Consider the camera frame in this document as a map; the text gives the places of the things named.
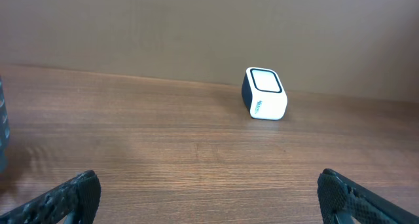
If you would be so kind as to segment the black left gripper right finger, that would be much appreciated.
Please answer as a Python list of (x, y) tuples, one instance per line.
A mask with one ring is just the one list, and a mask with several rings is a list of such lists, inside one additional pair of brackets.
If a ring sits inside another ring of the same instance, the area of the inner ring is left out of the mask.
[(326, 168), (318, 178), (318, 200), (324, 224), (418, 224), (418, 216)]

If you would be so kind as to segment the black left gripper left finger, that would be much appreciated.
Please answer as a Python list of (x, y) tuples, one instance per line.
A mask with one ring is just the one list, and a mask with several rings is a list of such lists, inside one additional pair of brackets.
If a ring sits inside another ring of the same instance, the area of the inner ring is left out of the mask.
[(101, 185), (96, 173), (85, 171), (65, 183), (1, 215), (6, 224), (92, 224), (99, 208)]

